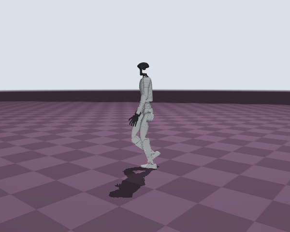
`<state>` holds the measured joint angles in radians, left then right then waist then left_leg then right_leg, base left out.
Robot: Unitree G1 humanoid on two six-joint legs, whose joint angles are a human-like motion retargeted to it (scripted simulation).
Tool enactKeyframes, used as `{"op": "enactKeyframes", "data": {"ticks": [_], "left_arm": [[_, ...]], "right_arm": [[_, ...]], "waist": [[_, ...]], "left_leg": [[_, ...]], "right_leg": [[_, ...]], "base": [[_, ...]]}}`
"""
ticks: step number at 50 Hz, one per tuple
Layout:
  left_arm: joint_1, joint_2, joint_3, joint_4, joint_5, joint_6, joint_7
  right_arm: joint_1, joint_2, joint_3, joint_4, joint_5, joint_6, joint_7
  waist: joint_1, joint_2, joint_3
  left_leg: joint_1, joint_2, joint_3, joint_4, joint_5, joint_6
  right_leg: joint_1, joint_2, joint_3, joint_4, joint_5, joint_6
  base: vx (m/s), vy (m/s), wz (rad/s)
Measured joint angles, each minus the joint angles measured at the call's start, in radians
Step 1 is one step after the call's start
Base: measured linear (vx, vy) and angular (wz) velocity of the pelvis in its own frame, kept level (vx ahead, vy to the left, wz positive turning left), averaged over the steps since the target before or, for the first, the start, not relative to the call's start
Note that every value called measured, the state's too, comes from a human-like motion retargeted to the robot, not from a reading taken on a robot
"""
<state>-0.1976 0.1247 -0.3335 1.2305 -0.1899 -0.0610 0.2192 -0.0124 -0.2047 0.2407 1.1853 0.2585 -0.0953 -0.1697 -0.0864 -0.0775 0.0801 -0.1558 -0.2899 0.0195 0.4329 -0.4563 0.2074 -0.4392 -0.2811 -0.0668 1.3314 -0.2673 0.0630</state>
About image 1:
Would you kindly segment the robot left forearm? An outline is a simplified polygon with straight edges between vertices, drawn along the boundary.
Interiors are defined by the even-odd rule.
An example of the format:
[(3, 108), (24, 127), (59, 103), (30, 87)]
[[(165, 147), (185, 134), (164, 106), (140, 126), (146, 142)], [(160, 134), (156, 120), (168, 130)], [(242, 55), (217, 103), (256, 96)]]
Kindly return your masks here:
[(139, 107), (138, 107), (138, 109), (137, 109), (137, 112), (136, 112), (136, 114), (140, 114), (140, 112), (143, 110), (143, 107), (144, 107), (144, 105), (146, 104), (146, 95), (142, 95), (141, 96), (141, 100), (140, 100), (140, 104), (139, 104)]

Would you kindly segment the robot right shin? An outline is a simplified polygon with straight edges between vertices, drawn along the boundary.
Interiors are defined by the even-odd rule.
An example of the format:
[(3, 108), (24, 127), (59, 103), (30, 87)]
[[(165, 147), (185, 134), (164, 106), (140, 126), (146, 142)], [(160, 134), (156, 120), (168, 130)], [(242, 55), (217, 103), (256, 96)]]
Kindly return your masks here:
[[(133, 142), (132, 142), (133, 143)], [(141, 142), (141, 139), (139, 138), (139, 142), (137, 142), (137, 143), (133, 143), (134, 145), (136, 145), (137, 147), (139, 147), (140, 149), (142, 149), (143, 150), (143, 148), (142, 148), (142, 142)], [(142, 144), (142, 145), (141, 145)], [(154, 155), (154, 151), (152, 150), (152, 155)]]

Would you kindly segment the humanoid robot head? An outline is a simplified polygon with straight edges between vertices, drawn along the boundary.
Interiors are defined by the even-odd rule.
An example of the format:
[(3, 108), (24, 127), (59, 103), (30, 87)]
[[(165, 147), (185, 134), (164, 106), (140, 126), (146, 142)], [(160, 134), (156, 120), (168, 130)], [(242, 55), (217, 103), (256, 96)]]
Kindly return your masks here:
[(147, 76), (146, 73), (142, 73), (142, 69), (145, 70), (146, 68), (149, 68), (149, 65), (147, 63), (142, 62), (142, 63), (138, 64), (137, 67), (140, 69), (140, 75), (142, 75), (143, 77)]

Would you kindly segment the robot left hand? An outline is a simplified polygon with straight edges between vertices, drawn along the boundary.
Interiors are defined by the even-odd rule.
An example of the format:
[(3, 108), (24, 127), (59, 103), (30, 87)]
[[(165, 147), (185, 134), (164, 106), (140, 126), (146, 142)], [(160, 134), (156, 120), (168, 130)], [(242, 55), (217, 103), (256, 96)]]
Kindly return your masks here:
[[(137, 112), (137, 111), (136, 111)], [(136, 114), (136, 112), (135, 112), (135, 115), (133, 115), (130, 119), (129, 119), (129, 121), (130, 121), (130, 123), (131, 123), (131, 126), (132, 126), (132, 124), (133, 124), (133, 126), (134, 126), (134, 124), (135, 124), (135, 127), (136, 127), (136, 124), (137, 124), (137, 121), (138, 121), (138, 117), (140, 116), (140, 114), (141, 114), (141, 112), (140, 112), (140, 114), (138, 115), (138, 114)], [(134, 122), (134, 123), (133, 123)], [(135, 123), (136, 122), (136, 123)], [(129, 123), (129, 124), (130, 124)]]

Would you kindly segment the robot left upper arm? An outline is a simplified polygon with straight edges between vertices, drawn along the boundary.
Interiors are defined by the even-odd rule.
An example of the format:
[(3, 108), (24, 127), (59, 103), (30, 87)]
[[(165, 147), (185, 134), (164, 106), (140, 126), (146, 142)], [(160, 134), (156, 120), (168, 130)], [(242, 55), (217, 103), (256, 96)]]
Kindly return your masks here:
[(143, 79), (143, 91), (144, 95), (146, 95), (146, 100), (148, 99), (148, 93), (149, 93), (149, 85), (150, 85), (150, 79), (144, 78)]

